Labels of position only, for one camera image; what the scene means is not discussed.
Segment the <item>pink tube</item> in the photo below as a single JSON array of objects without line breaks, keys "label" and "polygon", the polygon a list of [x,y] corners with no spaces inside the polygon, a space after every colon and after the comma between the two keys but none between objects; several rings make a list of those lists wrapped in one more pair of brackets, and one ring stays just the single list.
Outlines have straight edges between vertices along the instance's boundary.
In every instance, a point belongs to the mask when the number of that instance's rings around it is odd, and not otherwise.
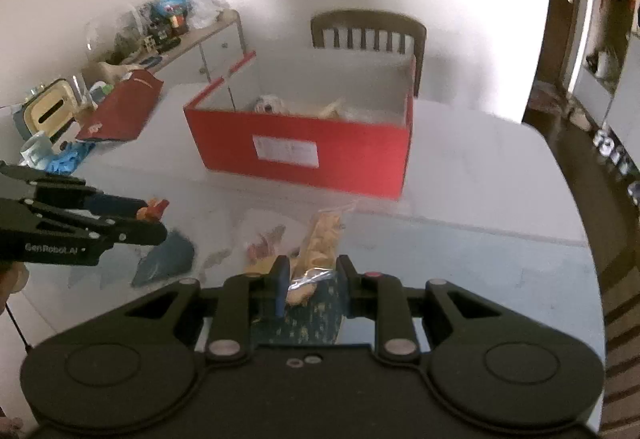
[{"label": "pink tube", "polygon": [[257,241],[246,245],[246,257],[250,265],[277,255],[285,233],[284,225],[276,225],[266,233],[258,233]]}]

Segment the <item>orange plush toy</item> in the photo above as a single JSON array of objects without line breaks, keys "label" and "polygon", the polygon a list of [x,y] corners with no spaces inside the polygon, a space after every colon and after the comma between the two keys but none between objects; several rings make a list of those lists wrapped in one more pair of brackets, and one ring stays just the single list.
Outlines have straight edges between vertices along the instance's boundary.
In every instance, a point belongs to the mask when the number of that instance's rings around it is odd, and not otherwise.
[{"label": "orange plush toy", "polygon": [[316,212],[308,232],[294,259],[286,303],[300,306],[306,303],[319,283],[335,275],[338,246],[345,231],[346,220],[355,204],[324,208]]}]

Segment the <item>beige packet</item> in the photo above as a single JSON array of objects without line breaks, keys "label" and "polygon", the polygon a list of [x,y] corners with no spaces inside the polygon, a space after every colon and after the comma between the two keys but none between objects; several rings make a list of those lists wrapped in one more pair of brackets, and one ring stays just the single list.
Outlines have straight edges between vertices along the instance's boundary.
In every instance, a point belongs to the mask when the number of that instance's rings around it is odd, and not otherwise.
[{"label": "beige packet", "polygon": [[338,99],[326,105],[304,104],[299,115],[318,119],[340,119],[344,100]]}]

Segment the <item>blue cloth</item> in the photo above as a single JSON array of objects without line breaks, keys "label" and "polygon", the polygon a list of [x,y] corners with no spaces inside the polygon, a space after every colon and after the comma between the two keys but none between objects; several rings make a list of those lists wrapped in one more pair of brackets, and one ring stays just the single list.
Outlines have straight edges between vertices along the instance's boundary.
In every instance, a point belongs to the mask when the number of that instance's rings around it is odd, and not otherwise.
[{"label": "blue cloth", "polygon": [[65,142],[62,150],[56,151],[46,133],[39,131],[23,144],[21,156],[29,168],[70,176],[95,146],[91,142]]}]

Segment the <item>red paper bag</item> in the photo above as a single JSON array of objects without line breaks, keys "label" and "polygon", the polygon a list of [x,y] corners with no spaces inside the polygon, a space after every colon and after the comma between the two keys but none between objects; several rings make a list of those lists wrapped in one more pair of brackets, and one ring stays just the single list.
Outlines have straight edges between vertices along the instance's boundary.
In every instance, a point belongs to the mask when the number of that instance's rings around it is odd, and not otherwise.
[{"label": "red paper bag", "polygon": [[164,82],[147,70],[133,70],[98,105],[78,132],[80,141],[134,141],[160,99]]}]

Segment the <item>white sideboard cabinet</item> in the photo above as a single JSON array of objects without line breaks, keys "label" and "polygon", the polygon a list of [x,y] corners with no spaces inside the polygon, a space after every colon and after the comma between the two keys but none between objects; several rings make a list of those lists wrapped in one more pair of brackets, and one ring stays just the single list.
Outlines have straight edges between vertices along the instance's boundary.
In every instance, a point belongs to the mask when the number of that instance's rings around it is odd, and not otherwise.
[{"label": "white sideboard cabinet", "polygon": [[144,61],[160,58],[148,71],[170,88],[176,84],[208,84],[241,60],[245,52],[240,14],[225,9],[215,23],[182,35],[178,46],[163,54],[143,51],[131,64],[142,66]]}]

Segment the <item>blue globe toy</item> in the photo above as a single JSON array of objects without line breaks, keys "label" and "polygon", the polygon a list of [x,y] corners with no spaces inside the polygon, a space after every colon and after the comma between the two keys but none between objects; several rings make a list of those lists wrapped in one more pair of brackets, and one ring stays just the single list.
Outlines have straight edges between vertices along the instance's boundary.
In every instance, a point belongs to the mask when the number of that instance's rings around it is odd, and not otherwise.
[{"label": "blue globe toy", "polygon": [[156,0],[153,9],[159,16],[165,18],[186,15],[189,11],[189,0]]}]

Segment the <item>clear plastic bag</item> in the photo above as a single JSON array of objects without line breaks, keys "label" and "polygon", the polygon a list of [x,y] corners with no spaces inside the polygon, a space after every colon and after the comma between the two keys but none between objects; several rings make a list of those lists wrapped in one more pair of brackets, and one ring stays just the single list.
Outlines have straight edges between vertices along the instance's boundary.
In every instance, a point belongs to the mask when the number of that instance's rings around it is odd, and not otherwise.
[{"label": "clear plastic bag", "polygon": [[189,0],[186,21],[190,29],[202,29],[216,23],[218,16],[228,8],[224,0]]}]

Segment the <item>red cardboard box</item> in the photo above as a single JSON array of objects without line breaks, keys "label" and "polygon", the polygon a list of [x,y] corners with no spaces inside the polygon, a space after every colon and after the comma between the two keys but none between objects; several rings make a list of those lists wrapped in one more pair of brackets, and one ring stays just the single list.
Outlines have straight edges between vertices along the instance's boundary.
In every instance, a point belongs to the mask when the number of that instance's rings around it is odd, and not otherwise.
[{"label": "red cardboard box", "polygon": [[[214,171],[396,199],[412,136],[411,56],[355,50],[252,52],[183,107],[203,164]],[[273,94],[288,115],[257,114]],[[299,115],[304,104],[390,110],[405,125]]]}]

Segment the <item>wooden chair behind table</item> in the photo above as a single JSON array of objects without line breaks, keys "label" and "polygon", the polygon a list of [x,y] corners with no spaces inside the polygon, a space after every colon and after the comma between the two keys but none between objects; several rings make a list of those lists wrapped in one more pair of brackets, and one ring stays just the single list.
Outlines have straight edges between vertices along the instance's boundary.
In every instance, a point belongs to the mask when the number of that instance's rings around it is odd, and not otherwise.
[{"label": "wooden chair behind table", "polygon": [[339,9],[310,20],[312,46],[317,49],[378,51],[411,56],[413,95],[420,94],[427,28],[415,18],[394,12]]}]

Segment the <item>white wall cabinet unit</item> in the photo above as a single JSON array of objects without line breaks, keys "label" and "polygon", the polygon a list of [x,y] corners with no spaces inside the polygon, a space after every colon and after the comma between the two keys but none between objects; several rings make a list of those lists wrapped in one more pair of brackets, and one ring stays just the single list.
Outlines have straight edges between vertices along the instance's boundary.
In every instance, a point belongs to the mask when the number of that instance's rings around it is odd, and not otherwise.
[{"label": "white wall cabinet unit", "polygon": [[629,176],[639,167],[639,0],[575,0],[577,53],[570,93],[616,141],[608,152]]}]

